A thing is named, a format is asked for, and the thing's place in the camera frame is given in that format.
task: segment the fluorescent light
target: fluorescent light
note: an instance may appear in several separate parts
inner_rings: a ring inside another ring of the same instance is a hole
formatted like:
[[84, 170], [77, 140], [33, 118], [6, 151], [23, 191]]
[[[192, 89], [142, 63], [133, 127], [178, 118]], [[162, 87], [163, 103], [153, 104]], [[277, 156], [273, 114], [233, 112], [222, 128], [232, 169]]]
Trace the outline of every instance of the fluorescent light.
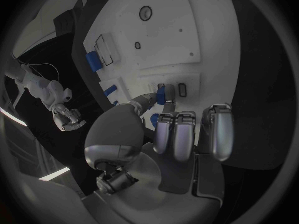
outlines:
[[27, 124], [25, 124], [23, 121], [19, 120], [18, 118], [12, 116], [10, 113], [8, 113], [6, 110], [4, 110], [2, 107], [0, 107], [0, 111], [1, 111], [4, 115], [6, 115], [8, 118], [11, 118], [12, 120], [16, 121], [17, 123], [22, 124], [22, 125], [24, 125], [24, 126], [27, 127]]
[[39, 180], [42, 180], [42, 181], [49, 181], [49, 180], [51, 180], [51, 179], [53, 179], [53, 178], [56, 178], [56, 177], [58, 177], [59, 175], [65, 173], [65, 172], [68, 171], [68, 170], [70, 170], [70, 169], [69, 169], [69, 168], [63, 168], [63, 169], [61, 169], [61, 170], [59, 170], [59, 171], [57, 171], [57, 172], [55, 172], [55, 173], [52, 173], [52, 174], [49, 174], [49, 175], [47, 175], [47, 176], [45, 176], [45, 177], [39, 178]]

